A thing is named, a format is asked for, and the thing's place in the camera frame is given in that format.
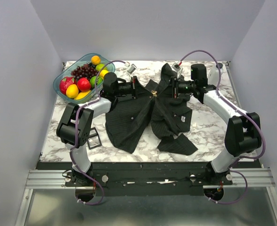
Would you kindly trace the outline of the gold brooch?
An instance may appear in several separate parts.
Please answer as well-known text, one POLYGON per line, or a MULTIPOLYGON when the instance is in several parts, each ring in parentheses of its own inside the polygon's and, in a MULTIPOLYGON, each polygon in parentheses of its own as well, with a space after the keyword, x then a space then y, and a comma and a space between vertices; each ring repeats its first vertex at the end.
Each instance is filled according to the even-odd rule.
POLYGON ((156 97, 156 96, 157 96, 157 91, 152 90, 152 91, 151 91, 151 93, 152 93, 152 95, 153 95, 154 97, 156 97))

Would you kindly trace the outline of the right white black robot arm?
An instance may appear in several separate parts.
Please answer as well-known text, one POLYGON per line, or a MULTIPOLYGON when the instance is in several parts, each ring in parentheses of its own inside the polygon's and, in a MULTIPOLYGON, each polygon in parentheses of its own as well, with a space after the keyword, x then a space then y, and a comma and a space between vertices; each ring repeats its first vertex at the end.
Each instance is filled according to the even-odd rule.
POLYGON ((211 185, 221 180, 221 173, 228 171, 246 154, 258 148, 266 148, 266 141, 261 131, 260 117, 248 113, 226 99, 219 86, 223 65, 215 63, 208 73, 204 64, 191 65, 191 80, 182 81, 181 62, 172 65, 172 97, 178 94, 193 94, 200 103, 211 108, 227 125, 225 147, 210 162, 210 170, 204 173, 205 181, 211 185))

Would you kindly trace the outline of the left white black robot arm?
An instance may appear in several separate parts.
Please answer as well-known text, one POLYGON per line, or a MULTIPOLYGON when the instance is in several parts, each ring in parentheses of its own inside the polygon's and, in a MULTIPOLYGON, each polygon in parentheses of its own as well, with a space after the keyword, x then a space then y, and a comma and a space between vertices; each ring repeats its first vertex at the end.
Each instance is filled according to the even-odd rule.
POLYGON ((118 98, 136 97, 138 79, 131 76, 130 81, 118 78, 115 73, 105 76, 100 97, 83 105, 69 103, 58 124, 56 135, 67 148, 73 163, 73 170, 77 171, 76 181, 87 186, 92 182, 89 172, 89 161, 86 143, 90 136, 92 120, 102 114, 113 110, 118 103, 118 98))

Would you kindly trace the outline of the black pinstriped shirt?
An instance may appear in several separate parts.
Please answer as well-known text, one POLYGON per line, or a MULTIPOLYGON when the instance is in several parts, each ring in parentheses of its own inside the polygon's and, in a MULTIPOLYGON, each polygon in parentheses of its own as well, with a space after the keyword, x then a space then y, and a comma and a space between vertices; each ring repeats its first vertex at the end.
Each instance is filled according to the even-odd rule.
POLYGON ((197 147, 184 135, 190 131, 192 109, 187 106, 190 96, 172 97, 172 68, 164 64, 160 81, 149 80, 136 85, 137 99, 129 96, 118 98, 113 110, 106 113, 106 132, 114 147, 133 153, 148 125, 160 139, 161 152, 191 155, 197 147), (157 91, 154 97, 152 90, 157 91))

